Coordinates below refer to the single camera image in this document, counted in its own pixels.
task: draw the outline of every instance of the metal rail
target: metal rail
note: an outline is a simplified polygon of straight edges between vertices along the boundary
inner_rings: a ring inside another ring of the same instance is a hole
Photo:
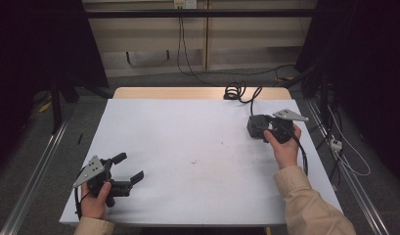
[[[49,18],[85,18],[85,19],[113,19],[113,18],[330,18],[335,15],[346,14],[342,10],[316,9],[194,9],[194,10],[111,10],[111,11],[31,11],[35,17]]]
[[[68,121],[70,120],[73,111],[74,109],[67,113],[67,117],[65,121],[63,121],[59,130],[55,134],[51,135],[47,147],[44,150],[44,153],[41,155],[41,159],[38,162],[34,173],[29,178],[29,181],[23,189],[22,194],[7,218],[0,235],[15,235],[20,230],[23,219],[25,218],[31,203],[34,200],[35,194],[41,184],[41,181],[43,180],[45,172],[47,171],[47,168],[56,153],[57,147],[63,138]]]

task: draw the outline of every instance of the sleeve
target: sleeve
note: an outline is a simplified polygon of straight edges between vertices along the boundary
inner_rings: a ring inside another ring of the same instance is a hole
[[[114,223],[89,217],[81,217],[74,235],[110,235]]]
[[[280,170],[275,182],[286,203],[289,234],[355,234],[352,223],[312,189],[299,166]]]

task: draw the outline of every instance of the hand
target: hand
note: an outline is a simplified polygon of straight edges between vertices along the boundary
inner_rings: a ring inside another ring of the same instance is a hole
[[[106,198],[111,191],[111,184],[106,182],[99,192],[99,196],[95,198],[92,193],[90,193],[87,183],[81,185],[81,215],[85,217],[106,219]]]
[[[301,129],[295,124],[293,125],[293,127],[294,135],[297,137],[297,139],[300,139],[300,135],[302,132]],[[273,147],[279,169],[283,169],[292,165],[297,165],[297,152],[299,149],[294,139],[290,138],[288,142],[280,144],[270,131],[264,131],[264,136]]]

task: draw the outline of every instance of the wire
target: wire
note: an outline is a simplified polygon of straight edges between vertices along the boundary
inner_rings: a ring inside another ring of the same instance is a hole
[[[273,84],[273,87],[276,87],[276,85],[277,85],[277,82],[279,81],[279,77],[278,77],[278,75],[277,75],[277,70],[275,70],[275,84]]]
[[[280,127],[282,130],[284,130],[296,142],[297,146],[300,148],[300,151],[302,152],[303,171],[306,173],[306,175],[309,175],[308,174],[309,173],[309,166],[307,164],[306,152],[304,151],[303,146],[300,144],[300,141],[297,138],[297,136],[294,133],[290,132],[288,129],[284,128],[282,125],[276,125],[276,126]]]
[[[328,109],[329,109],[329,111],[331,112],[333,121],[334,121],[334,123],[335,123],[336,126],[337,126],[336,119],[334,118],[333,112],[332,112],[332,110],[331,110],[331,108],[330,108],[329,106],[328,106]],[[339,133],[340,133],[340,135],[342,136],[343,140],[345,140],[345,142],[355,151],[355,153],[358,154],[358,156],[361,158],[361,160],[362,160],[362,161],[364,162],[364,164],[367,166],[368,172],[367,172],[367,173],[360,173],[360,172],[356,171],[356,170],[353,169],[346,161],[344,161],[344,160],[342,159],[342,157],[337,153],[337,151],[334,151],[334,152],[336,153],[336,156],[337,156],[337,157],[342,161],[342,163],[343,163],[346,167],[348,167],[353,173],[355,173],[355,174],[357,174],[357,175],[360,175],[360,176],[368,176],[368,175],[370,175],[370,174],[371,174],[371,168],[370,168],[370,166],[368,165],[367,161],[366,161],[366,160],[362,157],[362,155],[349,143],[349,141],[345,138],[345,136],[343,135],[343,133],[340,131],[339,127],[337,128],[337,131],[339,131]]]
[[[90,194],[90,192],[86,193],[86,195],[84,195],[84,196],[81,198],[80,203],[81,203],[81,201],[83,201],[83,199],[85,199],[87,196],[89,196],[89,194]]]
[[[315,131],[316,129],[320,128],[322,125],[324,125],[324,124],[321,122],[321,123],[319,123],[319,124],[316,125],[316,126],[310,127],[310,128],[308,129],[309,133],[312,133],[312,132]]]
[[[84,167],[77,173],[77,176],[75,177],[76,179],[81,174],[81,172],[83,172],[83,170],[84,170]],[[77,213],[77,217],[78,217],[78,219],[80,219],[81,218],[81,200],[80,200],[80,202],[78,201],[78,190],[77,190],[77,188],[74,188],[74,200],[75,200],[75,209],[76,209],[75,213]]]
[[[191,72],[191,73],[182,71],[182,70],[181,70],[181,67],[180,67],[180,65],[179,65],[179,52],[180,52],[180,49],[181,49],[181,38],[182,38],[182,41],[183,41],[183,43],[184,43],[185,59],[186,59],[186,61],[187,61],[188,68],[190,69],[190,72]],[[199,82],[201,82],[201,83],[203,83],[203,84],[209,85],[209,86],[215,86],[215,87],[217,87],[217,85],[215,85],[215,84],[213,84],[213,83],[210,83],[210,82],[207,82],[207,81],[204,81],[204,80],[200,79],[200,78],[193,72],[193,69],[191,69],[190,61],[188,60],[187,45],[186,45],[186,43],[185,43],[184,20],[183,20],[182,18],[179,18],[179,43],[178,43],[177,63],[178,63],[178,69],[179,69],[179,71],[180,71],[181,73],[186,74],[186,75],[193,75],[193,76],[196,78],[197,81],[199,81]]]
[[[332,84],[329,84],[329,85],[328,85],[328,88],[333,88],[333,85],[332,85]],[[316,94],[316,95],[317,95],[317,98],[320,98],[319,89],[320,89],[320,87],[318,88],[318,92],[317,92],[317,94]],[[330,106],[330,107],[333,107],[334,112],[337,113],[337,115],[339,116],[339,125],[336,125],[336,127],[339,128],[339,129],[342,131],[342,118],[340,117],[340,113],[339,113],[339,111],[337,110],[337,102],[338,102],[338,101],[337,101],[336,95],[335,95],[335,93],[333,93],[333,101],[332,101],[331,103],[329,103],[329,106]],[[329,120],[331,123],[329,123],[329,124],[321,123],[321,124],[324,125],[324,127],[325,127],[325,129],[326,129],[327,135],[326,135],[325,138],[322,140],[322,142],[316,147],[316,150],[318,150],[318,149],[325,143],[325,141],[327,141],[327,140],[328,140],[328,142],[331,141],[330,135],[331,135],[331,133],[332,133],[332,131],[333,131],[333,121],[332,121],[330,118],[328,118],[328,120]],[[339,140],[340,142],[342,142],[342,137],[341,137],[340,134],[339,134],[338,140]],[[340,159],[339,159],[339,158],[335,158],[332,149],[331,149],[331,148],[329,148],[329,149],[330,149],[331,155],[332,155],[332,157],[333,157],[333,161],[334,161],[333,169],[331,170],[331,172],[330,172],[330,174],[329,174],[329,180],[332,181],[333,175],[334,175],[335,171],[337,171],[337,183],[336,183],[336,184],[337,184],[337,186],[339,186],[339,185],[340,185],[340,169],[339,169],[339,167],[338,167],[338,163],[339,163]]]
[[[357,0],[357,1],[355,2],[354,8],[352,9],[352,13],[351,13],[350,16],[349,16],[349,18],[350,18],[350,19],[349,19],[349,23],[347,24],[348,27],[346,28],[345,36],[343,37],[342,44],[345,43],[346,39],[348,38],[349,30],[350,30],[350,28],[351,28],[351,26],[352,26],[352,22],[353,22],[353,20],[354,20],[354,16],[355,16],[356,9],[357,9],[357,7],[358,7],[358,3],[359,3],[359,0]]]
[[[250,113],[253,116],[252,107],[254,104],[254,100],[255,100],[255,98],[257,98],[257,96],[262,91],[263,86],[257,87],[254,90],[254,93],[252,94],[251,99],[244,101],[244,100],[242,100],[242,97],[243,97],[246,89],[247,89],[247,86],[246,86],[245,81],[241,81],[240,83],[233,81],[230,84],[228,84],[225,88],[224,100],[238,100],[243,104],[251,103],[250,104]]]
[[[188,64],[188,68],[190,70],[190,72],[185,72],[181,69],[181,65],[179,64],[179,54],[181,51],[181,41],[183,42],[184,45],[184,53],[185,53],[185,59],[187,61]],[[185,42],[185,28],[184,28],[184,20],[182,18],[179,18],[179,43],[178,43],[178,53],[177,53],[177,64],[178,64],[178,70],[185,75],[193,75],[196,77],[196,79],[202,83],[205,83],[207,85],[211,85],[211,86],[217,86],[215,84],[206,82],[201,80],[199,77],[197,77],[197,75],[201,75],[201,74],[228,74],[228,75],[259,75],[259,74],[264,74],[264,73],[268,73],[271,71],[274,71],[276,73],[276,78],[277,76],[277,70],[281,69],[281,68],[285,68],[285,67],[294,67],[293,64],[287,64],[287,65],[282,65],[282,66],[278,66],[274,69],[269,69],[269,70],[264,70],[264,71],[257,71],[257,72],[249,72],[249,73],[241,73],[241,72],[229,72],[229,71],[201,71],[201,72],[194,72],[191,68],[190,65],[190,61],[188,59],[188,55],[187,55],[187,46],[186,46],[186,42]]]
[[[305,40],[306,33],[304,33],[303,24],[302,24],[302,18],[299,18],[299,21],[300,21],[300,29],[302,29],[303,40]]]

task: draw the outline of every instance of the black cable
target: black cable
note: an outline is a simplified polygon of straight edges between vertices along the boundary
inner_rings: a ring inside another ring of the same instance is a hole
[[[190,69],[190,72],[185,72],[182,71],[181,66],[179,64],[179,54],[181,51],[181,40],[183,41],[184,44],[184,52],[185,52],[185,58],[188,64],[188,68]],[[197,77],[197,75],[200,74],[228,74],[228,75],[259,75],[259,74],[264,74],[264,73],[268,73],[271,71],[274,71],[276,73],[276,78],[277,78],[277,70],[281,69],[281,68],[285,68],[285,67],[294,67],[293,64],[287,64],[287,65],[282,65],[282,66],[278,66],[274,69],[269,69],[269,70],[264,70],[264,71],[258,71],[258,72],[250,72],[250,73],[241,73],[241,72],[228,72],[228,71],[202,71],[202,72],[193,72],[191,65],[190,65],[190,61],[188,60],[188,55],[187,55],[187,46],[185,43],[185,28],[184,28],[184,20],[182,18],[179,18],[179,43],[178,43],[178,54],[177,54],[177,64],[178,64],[178,70],[185,75],[193,75],[196,77],[196,79],[202,83],[205,83],[207,85],[211,85],[211,86],[217,86],[215,84],[203,81],[201,79],[199,79]]]
[[[339,137],[338,137],[337,139],[338,139],[341,143],[343,143],[343,142],[342,142],[342,135],[340,134],[340,133],[342,132],[342,118],[341,118],[340,113],[339,113],[339,111],[338,111],[337,109],[334,109],[334,112],[338,115],[338,118],[339,118],[339,124],[338,124],[337,128],[338,128],[340,131],[339,131],[339,135],[338,135]],[[331,149],[331,154],[332,154],[333,159],[334,159],[334,165],[333,165],[333,169],[332,169],[332,171],[331,171],[331,173],[330,173],[330,175],[329,175],[329,179],[332,180],[332,177],[333,177],[333,175],[334,175],[334,172],[337,170],[337,173],[338,173],[338,175],[337,175],[337,185],[339,186],[339,184],[340,184],[340,169],[339,169],[339,167],[338,167],[338,163],[340,162],[340,159],[342,158],[343,146],[342,146],[342,149],[341,149],[340,152],[339,152],[339,158],[337,158],[337,159],[334,158],[334,154],[333,154],[332,149]]]
[[[182,71],[182,70],[181,70],[181,67],[180,67],[180,65],[179,65],[179,53],[180,53],[180,49],[181,49],[181,38],[182,38],[182,41],[183,41],[183,43],[184,43],[185,59],[186,59],[186,61],[187,61],[188,68],[190,69],[190,72],[191,72],[191,73],[187,73],[187,72]],[[207,81],[204,81],[204,80],[200,79],[200,78],[193,72],[193,70],[191,69],[190,61],[188,60],[188,55],[187,55],[187,45],[186,45],[186,43],[185,43],[184,20],[183,20],[182,18],[179,18],[179,43],[178,43],[177,64],[178,64],[178,69],[179,69],[179,71],[180,71],[182,74],[193,75],[193,76],[196,78],[197,81],[199,81],[199,82],[201,82],[201,83],[203,83],[203,84],[206,84],[206,85],[209,85],[209,86],[218,87],[218,86],[215,85],[215,84],[212,84],[212,83],[210,83],[210,82],[207,82]]]
[[[302,34],[303,34],[303,40],[305,40],[306,39],[306,35],[305,35],[304,29],[303,29],[302,18],[299,18],[299,21],[300,21],[300,29],[302,30]]]
[[[277,69],[275,69],[275,84],[273,84],[273,87],[276,87],[276,85],[277,85],[277,82],[279,81],[279,77],[278,77],[278,75],[277,75]]]
[[[313,131],[315,131],[316,129],[318,129],[321,125],[324,125],[324,124],[321,122],[321,123],[319,123],[319,124],[316,125],[316,126],[310,127],[310,128],[308,129],[309,133],[312,133]]]
[[[296,142],[297,146],[300,148],[300,151],[302,152],[302,159],[303,159],[303,171],[306,173],[306,175],[309,175],[309,166],[307,164],[307,157],[306,157],[306,152],[303,149],[303,146],[300,144],[299,139],[297,138],[297,136],[290,132],[288,129],[284,128],[281,125],[277,125],[278,127],[280,127],[282,130],[284,130],[287,134],[289,134],[291,136],[291,138]]]
[[[327,136],[325,136],[322,141],[316,146],[316,150],[319,150],[321,146],[328,140],[330,140],[331,132],[332,132],[332,126],[328,127],[326,125],[326,131],[327,131]]]
[[[83,167],[83,168],[78,172],[78,174],[77,174],[77,176],[75,177],[75,179],[77,179],[78,176],[81,174],[81,172],[83,172],[84,168],[85,168],[85,167]],[[76,212],[75,212],[75,213],[77,213],[78,220],[80,220],[80,218],[81,218],[81,200],[83,200],[85,197],[87,197],[88,194],[86,194],[80,201],[78,201],[78,189],[77,189],[77,188],[74,188],[74,200],[75,200],[75,209],[76,209]]]
[[[246,89],[247,89],[247,86],[246,86],[245,81],[241,81],[240,83],[233,81],[230,84],[228,84],[225,88],[224,100],[238,100],[243,104],[250,103],[250,113],[253,116],[252,107],[254,104],[254,100],[255,100],[255,98],[257,98],[257,96],[262,91],[263,86],[257,87],[254,90],[254,93],[252,94],[251,99],[244,101],[244,100],[242,100],[242,97],[243,97]]]

